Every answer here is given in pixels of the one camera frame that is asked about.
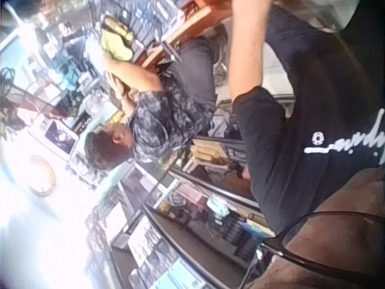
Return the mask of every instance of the camouflage shirt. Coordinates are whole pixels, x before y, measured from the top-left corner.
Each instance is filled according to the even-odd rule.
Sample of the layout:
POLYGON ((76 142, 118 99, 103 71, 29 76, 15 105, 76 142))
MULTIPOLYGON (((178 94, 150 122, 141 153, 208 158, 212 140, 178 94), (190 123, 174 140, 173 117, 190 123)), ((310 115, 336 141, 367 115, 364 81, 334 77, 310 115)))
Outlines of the camouflage shirt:
POLYGON ((128 119, 133 135, 135 159, 161 159, 210 125, 215 107, 186 95, 174 76, 160 75, 163 92, 141 92, 137 107, 128 119))

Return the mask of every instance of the gray pants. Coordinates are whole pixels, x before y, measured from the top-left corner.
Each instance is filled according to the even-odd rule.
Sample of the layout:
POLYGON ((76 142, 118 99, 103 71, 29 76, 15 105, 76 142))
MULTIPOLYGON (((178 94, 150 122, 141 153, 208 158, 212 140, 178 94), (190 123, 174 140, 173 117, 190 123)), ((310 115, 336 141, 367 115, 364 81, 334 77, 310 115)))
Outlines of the gray pants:
POLYGON ((215 108, 217 95, 213 75, 213 51, 204 37, 192 38, 179 49, 182 62, 174 62, 170 69, 186 94, 195 101, 215 108))

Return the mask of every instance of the glasses frame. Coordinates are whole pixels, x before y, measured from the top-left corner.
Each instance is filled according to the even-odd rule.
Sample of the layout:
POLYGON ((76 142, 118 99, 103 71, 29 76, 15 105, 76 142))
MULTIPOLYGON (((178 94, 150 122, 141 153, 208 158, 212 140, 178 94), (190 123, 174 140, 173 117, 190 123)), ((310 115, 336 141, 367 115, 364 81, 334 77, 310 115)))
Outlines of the glasses frame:
MULTIPOLYGON (((284 245, 283 245, 283 239, 287 235, 287 233, 294 228, 297 224, 302 222, 305 219, 309 219, 311 217, 316 216, 358 216, 358 217, 364 217, 367 219, 374 220, 378 223, 383 223, 385 219, 379 216, 374 216, 371 214, 365 214, 365 213, 358 213, 358 212, 343 212, 343 211, 336 211, 336 212, 318 212, 318 213, 312 213, 307 214, 303 216, 302 218, 298 219, 296 222, 294 222, 292 225, 288 226, 285 230, 283 230, 281 233, 279 233, 276 237, 273 238, 267 238, 264 239, 263 242, 258 246, 257 251, 262 251, 262 249, 267 250, 270 254, 277 255, 293 264, 296 264, 304 269, 319 273, 324 276, 328 276, 335 279, 341 279, 344 281, 349 281, 354 284, 365 284, 365 285, 372 285, 377 284, 378 280, 373 278, 371 275, 367 275, 364 273, 359 272, 352 272, 348 270, 343 269, 337 269, 332 268, 329 266, 325 266, 316 262, 313 262, 311 260, 305 259, 303 257, 300 257, 290 251, 288 251, 284 245)), ((242 289, 244 285, 246 284, 247 280, 251 276, 251 273, 253 272, 254 268, 258 264, 259 258, 257 257, 257 252, 251 261, 251 264, 247 270, 247 273, 242 280, 241 285, 239 286, 239 289, 242 289)))

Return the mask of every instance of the hand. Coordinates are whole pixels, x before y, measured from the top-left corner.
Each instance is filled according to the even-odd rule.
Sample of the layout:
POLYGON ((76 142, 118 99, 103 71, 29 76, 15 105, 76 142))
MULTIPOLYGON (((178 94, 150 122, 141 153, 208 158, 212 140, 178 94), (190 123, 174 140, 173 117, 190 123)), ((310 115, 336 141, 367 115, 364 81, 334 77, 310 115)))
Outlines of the hand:
POLYGON ((106 77, 109 85, 115 91, 116 98, 121 100, 122 97, 125 95, 125 91, 126 91, 125 84, 118 77, 113 75, 111 72, 106 71, 106 77))

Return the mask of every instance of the eyeglasses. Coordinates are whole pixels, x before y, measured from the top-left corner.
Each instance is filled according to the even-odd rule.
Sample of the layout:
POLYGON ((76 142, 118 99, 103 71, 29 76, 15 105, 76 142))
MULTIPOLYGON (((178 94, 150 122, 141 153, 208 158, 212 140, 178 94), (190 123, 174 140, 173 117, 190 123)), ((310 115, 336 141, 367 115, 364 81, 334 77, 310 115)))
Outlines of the eyeglasses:
POLYGON ((261 242, 239 289, 248 282, 256 266, 273 255, 331 278, 354 284, 378 284, 385 256, 384 228, 384 218, 370 214, 320 212, 306 215, 278 236, 261 242), (341 256, 356 254, 357 261, 333 258, 335 264, 331 266, 324 260, 326 251, 341 256), (374 267, 376 269, 369 264, 363 266, 362 259, 371 260, 370 265, 374 260, 374 265, 378 266, 374 267))

